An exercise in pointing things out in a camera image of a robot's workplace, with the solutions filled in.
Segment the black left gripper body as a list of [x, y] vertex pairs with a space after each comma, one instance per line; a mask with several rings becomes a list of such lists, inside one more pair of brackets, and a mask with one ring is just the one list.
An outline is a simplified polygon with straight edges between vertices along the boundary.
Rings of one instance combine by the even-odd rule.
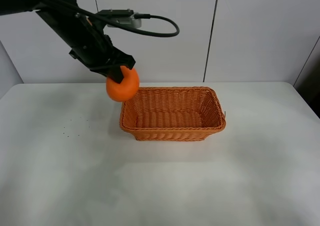
[[69, 54], [84, 64], [91, 72], [109, 77], [109, 70], [117, 66], [132, 69], [133, 56], [116, 48], [107, 35], [80, 36], [81, 41], [71, 46]]

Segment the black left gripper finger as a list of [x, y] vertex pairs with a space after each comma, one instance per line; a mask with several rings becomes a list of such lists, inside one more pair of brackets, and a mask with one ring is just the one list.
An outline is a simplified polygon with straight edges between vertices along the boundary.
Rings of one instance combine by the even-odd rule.
[[111, 68], [108, 72], [108, 77], [114, 82], [120, 84], [124, 79], [121, 67], [117, 66], [117, 67]]

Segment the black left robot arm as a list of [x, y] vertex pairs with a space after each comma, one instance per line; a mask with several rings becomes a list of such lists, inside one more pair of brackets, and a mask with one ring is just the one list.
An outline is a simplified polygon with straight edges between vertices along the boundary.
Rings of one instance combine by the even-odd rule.
[[1, 15], [32, 11], [66, 42], [70, 56], [90, 71], [118, 84], [134, 71], [134, 58], [117, 49], [103, 32], [110, 21], [81, 9], [76, 0], [0, 0]]

